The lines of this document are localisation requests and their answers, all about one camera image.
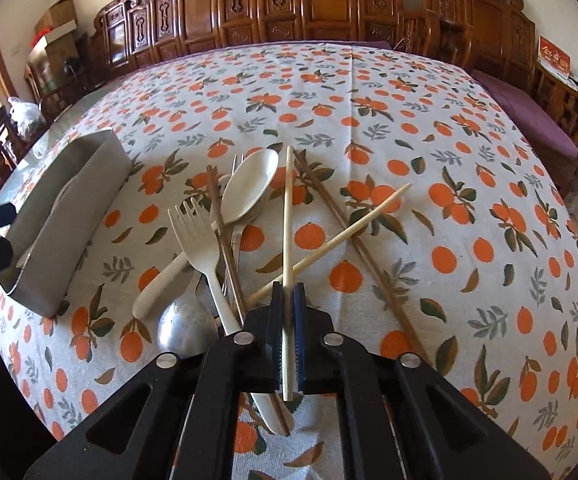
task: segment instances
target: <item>red object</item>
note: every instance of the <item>red object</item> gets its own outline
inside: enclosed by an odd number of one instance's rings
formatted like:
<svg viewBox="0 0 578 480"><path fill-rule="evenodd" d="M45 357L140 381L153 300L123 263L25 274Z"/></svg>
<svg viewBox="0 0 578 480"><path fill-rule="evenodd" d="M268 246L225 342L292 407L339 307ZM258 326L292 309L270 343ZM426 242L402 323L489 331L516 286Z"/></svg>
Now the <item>red object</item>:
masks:
<svg viewBox="0 0 578 480"><path fill-rule="evenodd" d="M49 34L52 30L53 30L53 27L47 27L47 28L44 28L43 30L41 30L40 32L38 32L34 36L34 40L31 42L31 48L33 48L35 45L37 45L38 41L40 41L45 34Z"/></svg>

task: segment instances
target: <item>white plastic bag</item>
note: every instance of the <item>white plastic bag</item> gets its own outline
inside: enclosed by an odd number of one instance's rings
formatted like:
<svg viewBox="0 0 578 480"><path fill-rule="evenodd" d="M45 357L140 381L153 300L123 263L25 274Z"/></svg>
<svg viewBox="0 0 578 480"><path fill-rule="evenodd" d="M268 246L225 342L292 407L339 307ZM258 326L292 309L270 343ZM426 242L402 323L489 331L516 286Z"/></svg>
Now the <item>white plastic bag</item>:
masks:
<svg viewBox="0 0 578 480"><path fill-rule="evenodd" d="M17 97L10 97L11 119L18 125L18 133L24 140L31 139L31 136L44 126L45 120L42 112L37 105L33 103L22 102Z"/></svg>

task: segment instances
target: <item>orange fruit print tablecloth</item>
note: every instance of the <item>orange fruit print tablecloth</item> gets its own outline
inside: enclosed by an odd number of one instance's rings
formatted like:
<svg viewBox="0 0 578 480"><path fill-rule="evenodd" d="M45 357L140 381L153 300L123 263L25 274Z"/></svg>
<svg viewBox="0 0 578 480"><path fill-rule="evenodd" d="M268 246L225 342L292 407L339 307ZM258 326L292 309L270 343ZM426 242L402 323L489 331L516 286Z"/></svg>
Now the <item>orange fruit print tablecloth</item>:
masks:
<svg viewBox="0 0 578 480"><path fill-rule="evenodd" d="M113 128L133 170L102 219L59 315L0 290L0 351L38 417L61 438L156 354L157 319L136 295L179 252L167 207L271 147L307 160L350 221L413 188L361 235L439 372L560 478L578 460L578 241L521 132L463 70L388 50L274 44L209 52L135 73L56 145L19 205L71 139ZM207 164L214 170L206 171ZM245 230L245 293L281 266L284 168ZM294 171L295 258L339 232ZM309 304L369 351L409 344L346 244L298 276ZM290 438L242 408L234 478L342 478L335 399L297 397Z"/></svg>

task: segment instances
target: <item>purple seat cushion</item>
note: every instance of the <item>purple seat cushion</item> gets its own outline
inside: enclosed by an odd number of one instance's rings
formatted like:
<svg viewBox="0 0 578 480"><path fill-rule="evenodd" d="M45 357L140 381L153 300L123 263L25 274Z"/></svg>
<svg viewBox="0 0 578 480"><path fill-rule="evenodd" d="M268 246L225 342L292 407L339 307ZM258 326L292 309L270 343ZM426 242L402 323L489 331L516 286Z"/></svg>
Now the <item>purple seat cushion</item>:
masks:
<svg viewBox="0 0 578 480"><path fill-rule="evenodd" d="M525 137L565 156L578 156L573 140L527 93L479 70L474 70L472 77L487 89Z"/></svg>

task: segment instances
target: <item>silver screw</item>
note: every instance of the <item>silver screw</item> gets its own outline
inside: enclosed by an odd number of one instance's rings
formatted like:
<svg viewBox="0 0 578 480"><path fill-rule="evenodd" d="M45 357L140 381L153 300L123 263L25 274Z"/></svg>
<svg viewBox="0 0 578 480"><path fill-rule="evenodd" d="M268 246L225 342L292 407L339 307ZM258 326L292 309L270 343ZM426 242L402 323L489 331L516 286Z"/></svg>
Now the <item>silver screw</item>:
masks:
<svg viewBox="0 0 578 480"><path fill-rule="evenodd" d="M156 364L160 368L171 368L172 366L175 366L177 362L178 357L176 357L176 355L172 353L159 355L158 358L156 359Z"/></svg>
<svg viewBox="0 0 578 480"><path fill-rule="evenodd" d="M340 346L345 342L345 338L336 332L330 332L322 338L327 346Z"/></svg>
<svg viewBox="0 0 578 480"><path fill-rule="evenodd" d="M238 332L233 336L233 342L236 343L236 345L250 345L253 343L253 334L250 332Z"/></svg>
<svg viewBox="0 0 578 480"><path fill-rule="evenodd" d="M418 368L420 366L420 357L416 354L403 354L400 356L400 362L406 368Z"/></svg>

